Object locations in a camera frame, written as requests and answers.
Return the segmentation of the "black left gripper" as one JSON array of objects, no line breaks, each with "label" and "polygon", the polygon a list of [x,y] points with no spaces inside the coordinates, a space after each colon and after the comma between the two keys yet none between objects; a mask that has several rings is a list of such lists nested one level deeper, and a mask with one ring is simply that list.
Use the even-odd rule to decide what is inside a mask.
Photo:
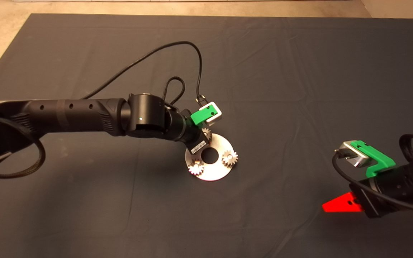
[{"label": "black left gripper", "polygon": [[196,154],[209,144],[209,139],[202,128],[193,125],[186,128],[182,135],[182,142],[190,154]]}]

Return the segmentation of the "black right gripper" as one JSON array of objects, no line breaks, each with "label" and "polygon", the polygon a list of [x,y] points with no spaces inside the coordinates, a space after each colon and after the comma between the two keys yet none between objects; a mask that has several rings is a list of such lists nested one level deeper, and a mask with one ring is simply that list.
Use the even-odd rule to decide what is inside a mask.
[{"label": "black right gripper", "polygon": [[[399,166],[380,172],[375,177],[360,180],[359,183],[399,201],[410,202],[413,186],[409,180],[408,166]],[[404,208],[373,195],[354,183],[349,184],[351,192],[338,196],[322,205],[325,212],[365,212],[370,219],[380,218]]]}]

